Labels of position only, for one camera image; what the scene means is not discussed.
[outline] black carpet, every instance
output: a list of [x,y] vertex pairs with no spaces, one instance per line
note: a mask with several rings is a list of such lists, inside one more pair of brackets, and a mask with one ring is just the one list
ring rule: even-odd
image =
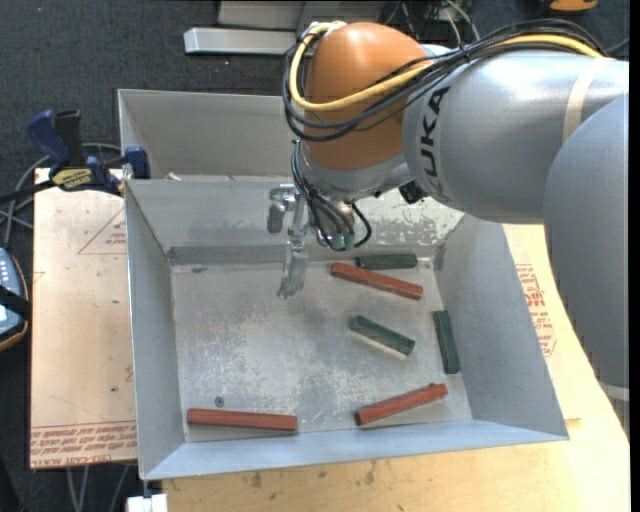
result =
[[[412,9],[421,3],[408,2]],[[28,121],[42,110],[79,109],[85,141],[118,145],[116,92],[121,88],[277,95],[280,58],[184,54],[184,32],[212,25],[215,4],[0,0],[0,196],[12,191],[24,171],[43,156],[25,133]],[[571,19],[589,30],[603,48],[610,48],[629,37],[629,4],[629,0],[600,0],[596,8]],[[528,19],[536,5],[536,0],[477,0],[472,13],[478,30],[486,34]],[[628,52],[626,44],[614,55],[628,58]],[[31,207],[20,218],[31,222]],[[4,224],[0,235],[4,239]],[[9,248],[29,279],[31,231],[14,224]],[[29,350],[27,336],[0,352],[0,512],[72,510],[65,471],[28,470]],[[91,468],[84,510],[109,509],[123,468],[118,464]],[[82,471],[74,470],[77,488]],[[135,467],[126,473],[121,498],[142,492],[136,474]]]

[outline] red wooden block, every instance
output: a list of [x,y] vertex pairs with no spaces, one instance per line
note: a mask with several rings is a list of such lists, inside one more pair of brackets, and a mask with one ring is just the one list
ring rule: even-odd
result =
[[353,265],[347,265],[346,263],[336,262],[331,265],[331,275],[413,300],[420,299],[424,291],[422,286],[417,284],[354,267]]
[[296,416],[221,411],[217,409],[189,409],[187,411],[187,421],[199,425],[221,425],[226,427],[262,428],[268,430],[295,431],[298,428],[298,418]]
[[404,395],[396,396],[368,405],[357,411],[354,415],[357,425],[364,425],[380,418],[386,418],[408,409],[413,409],[434,400],[438,400],[447,394],[447,386],[444,384],[430,384],[426,388],[411,391]]

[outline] wire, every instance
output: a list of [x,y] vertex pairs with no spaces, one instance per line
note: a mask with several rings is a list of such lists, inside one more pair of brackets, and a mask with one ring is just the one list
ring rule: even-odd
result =
[[[112,151],[112,152],[120,152],[121,148],[119,146],[115,146],[113,144],[108,144],[108,143],[104,143],[104,142],[87,142],[85,144],[82,145],[85,149],[88,150],[94,150],[97,151],[99,154],[99,159],[101,162],[104,161],[104,152],[105,151]],[[117,163],[122,163],[121,162],[121,158],[122,157],[118,157],[118,158],[114,158],[112,160],[108,160],[107,162],[105,162],[104,165],[113,165],[113,164],[117,164]],[[28,180],[33,181],[33,172],[36,169],[40,169],[40,168],[45,168],[47,167],[47,164],[50,161],[50,157],[45,156],[40,158],[38,161],[34,162],[33,164],[31,164],[29,166],[29,168],[22,174],[22,176],[20,177],[20,179],[18,180],[18,183],[15,187],[15,191],[19,191],[22,190],[22,188],[25,186],[26,182]],[[9,203],[9,208],[8,211],[4,211],[4,210],[0,210],[0,225],[2,225],[3,223],[6,222],[6,226],[5,226],[5,233],[4,233],[4,239],[2,241],[2,247],[9,247],[9,244],[11,242],[11,234],[12,234],[12,228],[13,228],[13,224],[19,224],[20,226],[26,228],[26,229],[30,229],[33,230],[33,224],[26,222],[22,219],[19,219],[17,217],[15,217],[15,214],[17,212],[19,212],[20,210],[24,209],[25,207],[29,206],[31,203],[33,202],[33,198],[29,197],[27,199],[25,199],[24,201],[22,201],[21,203],[17,204],[17,201],[11,201],[11,203]]]
[[393,19],[393,17],[396,15],[396,13],[398,12],[398,8],[400,7],[400,4],[402,2],[395,2],[395,7],[393,8],[393,10],[391,11],[391,14],[389,14],[389,16],[387,16],[387,19],[385,21],[381,21],[380,23],[382,25],[388,25],[389,22]]
[[71,496],[71,505],[74,512],[82,512],[84,507],[84,498],[87,492],[87,482],[89,480],[89,466],[84,467],[84,473],[82,476],[82,487],[80,488],[80,500],[76,496],[75,485],[73,483],[73,475],[71,469],[67,468],[67,487],[69,488],[69,496]]
[[455,11],[462,17],[462,19],[469,24],[469,26],[471,27],[471,31],[473,32],[473,37],[475,37],[476,41],[479,41],[480,33],[478,32],[478,29],[476,28],[474,23],[471,21],[471,16],[464,12],[460,6],[456,5],[455,2],[452,2],[451,0],[446,0],[446,2],[449,7],[455,9]]
[[[405,85],[408,82],[410,82],[412,79],[419,77],[421,73],[423,73],[430,66],[432,66],[431,63],[427,63],[417,68],[409,69],[407,71],[400,73],[399,75],[393,76],[387,80],[379,82],[373,86],[367,87],[361,91],[358,91],[356,93],[350,94],[348,96],[345,96],[337,100],[329,101],[327,103],[309,102],[301,96],[298,85],[297,85],[298,69],[302,61],[302,56],[304,55],[308,45],[311,43],[311,41],[315,37],[342,26],[344,26],[342,22],[319,23],[318,25],[314,26],[310,30],[309,35],[305,37],[302,43],[299,44],[297,49],[295,50],[293,59],[291,61],[291,67],[289,70],[288,95],[291,97],[291,99],[295,103],[297,103],[301,108],[303,108],[306,111],[310,111],[310,112],[337,111],[337,110],[341,110],[346,107],[349,107],[351,105],[354,105],[355,103],[370,99],[374,96],[384,95],[390,90],[395,89],[396,87]],[[480,40],[474,44],[478,45],[482,41],[483,40]],[[483,47],[484,49],[490,49],[496,46],[511,46],[513,48],[518,48],[522,44],[539,45],[544,47],[558,47],[564,50],[573,51],[575,53],[588,55],[590,57],[602,57],[601,52],[592,48],[591,46],[586,44],[583,40],[580,40],[576,37],[571,37],[567,34],[553,33],[551,30],[548,33],[530,33],[530,34],[515,33],[512,35],[503,37],[501,40],[493,40],[489,38],[489,39],[486,39],[486,43],[484,45],[480,45],[480,46]],[[464,56],[468,57],[469,53],[470,53],[469,50],[467,50],[467,53]]]
[[[322,27],[316,26],[314,28],[316,36],[322,32]],[[426,65],[420,66],[414,70],[409,70],[410,73],[415,73],[412,80],[406,80],[402,83],[403,79],[406,79],[407,75],[404,72],[398,74],[400,69],[404,69],[403,67],[400,67],[390,75],[392,76],[390,80],[383,80],[381,83],[376,83],[372,87],[365,88],[364,90],[356,93],[357,96],[352,95],[337,100],[337,102],[340,102],[340,105],[344,106],[350,102],[358,101],[372,92],[378,93],[380,86],[384,87],[385,84],[388,85],[391,80],[397,80],[401,83],[401,85],[396,89],[386,95],[383,95],[380,100],[365,109],[362,113],[332,123],[319,123],[306,119],[297,111],[296,108],[293,107],[292,103],[295,101],[295,98],[291,92],[293,91],[295,93],[296,87],[295,84],[292,85],[290,83],[289,78],[291,76],[296,76],[297,73],[285,73],[282,88],[286,119],[292,131],[302,139],[318,142],[334,140],[348,134],[360,123],[384,111],[391,105],[404,100],[409,95],[416,93],[421,89],[424,93],[427,90],[426,86],[428,86],[429,83],[433,83],[433,81],[440,77],[447,76],[459,66],[467,64],[471,58],[480,59],[490,57],[504,52],[507,48],[508,50],[553,49],[556,51],[568,51],[593,57],[602,56],[602,52],[598,50],[600,46],[593,37],[591,37],[590,34],[582,27],[574,23],[557,19],[536,22],[526,21],[494,31],[480,41],[471,43],[465,48],[452,50],[447,54],[438,56],[437,58],[432,58]],[[289,61],[289,58],[294,51],[296,51],[295,47],[285,55],[285,63],[287,65],[291,64],[292,67],[295,66],[292,61]],[[316,110],[313,109],[315,106],[314,104],[309,104],[304,101],[301,104],[302,107],[309,105],[312,107],[311,111],[315,112]],[[336,102],[320,104],[320,108],[322,109],[328,109],[328,107],[337,108],[338,106],[339,105],[337,105]],[[334,133],[330,133],[328,135],[310,135],[299,129],[295,124],[296,122],[311,128],[324,129],[325,131],[333,130]]]
[[462,45],[462,37],[460,36],[460,31],[458,30],[458,27],[456,27],[455,22],[453,21],[453,18],[451,17],[451,14],[449,14],[449,11],[444,11],[444,13],[447,16],[447,19],[449,20],[449,25],[451,25],[451,29],[453,30],[453,32],[456,35],[456,41],[458,43],[458,46]]
[[629,44],[629,36],[627,36],[625,39],[623,39],[622,41],[620,41],[617,44],[614,44],[613,46],[610,46],[609,48],[607,48],[605,50],[605,52],[608,55],[611,55],[612,53],[617,52],[618,50],[621,50],[622,48],[624,48],[625,46],[627,46]]
[[120,497],[120,491],[122,490],[122,485],[124,484],[124,479],[126,478],[130,467],[131,466],[129,466],[128,464],[125,465],[124,470],[122,471],[122,475],[120,475],[120,480],[118,480],[118,485],[116,487],[115,492],[113,493],[113,498],[111,499],[111,504],[109,505],[109,511],[108,512],[113,512],[115,510],[115,508],[116,508],[116,503],[118,502],[118,498]]

